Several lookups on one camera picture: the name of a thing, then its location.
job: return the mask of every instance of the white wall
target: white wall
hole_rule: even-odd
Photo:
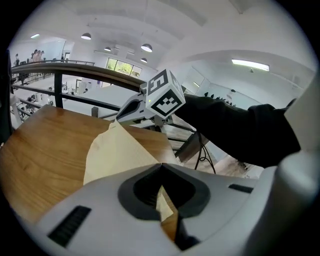
[[[10,60],[11,66],[14,66],[14,61],[16,60],[16,54],[18,54],[18,58],[20,62],[27,61],[27,59],[31,58],[31,53],[35,51],[37,48],[36,43],[14,43],[8,47],[10,51]]]
[[[234,89],[261,104],[271,104],[275,108],[285,108],[287,104],[299,97],[303,90],[290,82],[263,70],[249,69],[239,65],[194,61],[192,66],[211,83]]]
[[[50,41],[50,42],[13,42],[9,47],[10,51],[10,59],[11,59],[11,66],[13,66],[13,62],[15,61],[15,55],[18,54],[20,62],[31,60],[31,53],[35,51],[35,49],[44,51],[43,58],[47,60],[52,60],[56,58],[59,60],[61,58],[63,48],[65,45],[65,41]]]
[[[56,58],[57,60],[60,60],[64,46],[65,41],[52,41],[38,44],[37,49],[44,51],[42,59],[46,58],[47,60],[53,60]]]
[[[229,101],[232,103],[232,105],[236,105],[237,108],[241,108],[244,110],[247,110],[251,106],[260,105],[261,103],[254,100],[253,98],[250,98],[242,93],[231,92],[229,88],[225,88],[222,86],[219,86],[217,84],[209,83],[209,84],[202,84],[199,90],[196,92],[197,96],[204,97],[205,93],[208,92],[208,97],[210,97],[212,94],[214,94],[214,99],[217,97],[220,97],[221,99],[226,99],[226,101]]]
[[[94,48],[89,41],[74,43],[69,60],[95,62]]]
[[[120,86],[111,85],[103,88],[96,88],[87,91],[82,94],[81,97],[85,97],[88,99],[93,99],[101,102],[106,102],[109,104],[113,104],[116,106],[122,106],[129,97],[135,95],[136,92],[122,88]],[[74,112],[82,113],[84,115],[91,116],[91,109],[93,105],[84,104],[81,102],[67,100],[63,103],[63,108],[66,110],[71,110]],[[99,107],[98,116],[104,116],[115,113],[114,110],[106,109],[103,107]]]

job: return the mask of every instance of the beige paper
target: beige paper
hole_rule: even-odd
[[[155,209],[160,213],[161,222],[169,218],[174,212],[169,207],[165,197],[164,197],[164,187],[161,186],[157,198],[156,198],[156,207]]]
[[[86,156],[83,184],[159,162],[117,121],[99,134]]]

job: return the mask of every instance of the wooden table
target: wooden table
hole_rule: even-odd
[[[109,124],[50,105],[28,118],[0,151],[2,190],[17,214],[35,223],[52,206],[81,188],[90,145]],[[165,134],[124,128],[160,163],[176,163]]]

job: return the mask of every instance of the black cloth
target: black cloth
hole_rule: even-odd
[[[264,168],[276,166],[300,150],[284,116],[287,107],[275,109],[263,104],[245,110],[223,100],[189,94],[185,101],[175,114],[241,162]]]

